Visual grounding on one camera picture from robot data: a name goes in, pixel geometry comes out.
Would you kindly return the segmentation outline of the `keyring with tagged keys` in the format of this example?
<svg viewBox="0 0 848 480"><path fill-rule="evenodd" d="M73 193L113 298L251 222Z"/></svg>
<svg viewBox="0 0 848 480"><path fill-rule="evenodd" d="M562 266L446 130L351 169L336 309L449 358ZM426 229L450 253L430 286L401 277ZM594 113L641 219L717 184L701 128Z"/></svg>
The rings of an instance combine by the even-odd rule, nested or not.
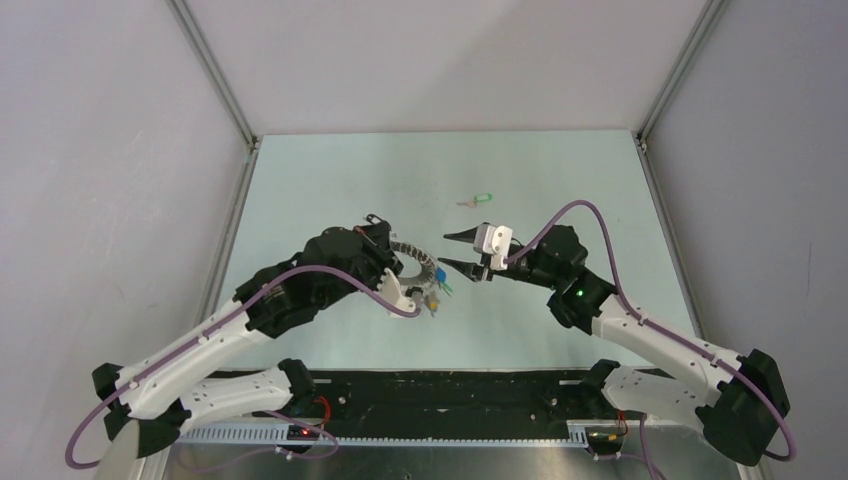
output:
<svg viewBox="0 0 848 480"><path fill-rule="evenodd" d="M391 240L390 246L396 254L409 257L419 265L419 272L411 277L399 277L401 292L419 307L425 307L431 316L440 309L440 295L453 295L448 276L437 259L421 247L408 242Z"/></svg>

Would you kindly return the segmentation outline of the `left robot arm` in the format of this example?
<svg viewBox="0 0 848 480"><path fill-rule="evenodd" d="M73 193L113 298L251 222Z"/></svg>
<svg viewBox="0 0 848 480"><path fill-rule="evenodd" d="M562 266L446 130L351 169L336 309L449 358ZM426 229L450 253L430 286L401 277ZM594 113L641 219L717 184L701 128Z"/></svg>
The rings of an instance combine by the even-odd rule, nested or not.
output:
<svg viewBox="0 0 848 480"><path fill-rule="evenodd" d="M316 403L303 362L238 377L215 372L237 356L305 325L345 297L370 295L390 312L411 317L399 290L402 262L391 225L369 215L363 225L330 227L290 259L258 270L209 318L162 351L130 366L105 363L92 379L110 440L135 421L137 455L157 453L194 428L259 411L304 416Z"/></svg>

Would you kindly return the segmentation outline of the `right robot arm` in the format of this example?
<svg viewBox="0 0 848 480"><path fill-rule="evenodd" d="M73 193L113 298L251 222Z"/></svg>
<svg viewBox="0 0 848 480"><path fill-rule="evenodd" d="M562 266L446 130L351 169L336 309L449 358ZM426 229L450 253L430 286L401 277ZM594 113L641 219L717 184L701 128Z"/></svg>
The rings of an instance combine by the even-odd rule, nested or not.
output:
<svg viewBox="0 0 848 480"><path fill-rule="evenodd" d="M773 357L684 335L626 306L618 286L586 267L588 251L570 226L555 225L526 248L514 243L510 228L489 223L445 237L471 245L481 259L445 258L443 264L473 282L502 277L547 288L547 307L561 326L614 343L661 370L652 375L598 361L580 392L589 415L604 418L616 409L655 415L701 433L716 451L745 466L769 456L790 411Z"/></svg>

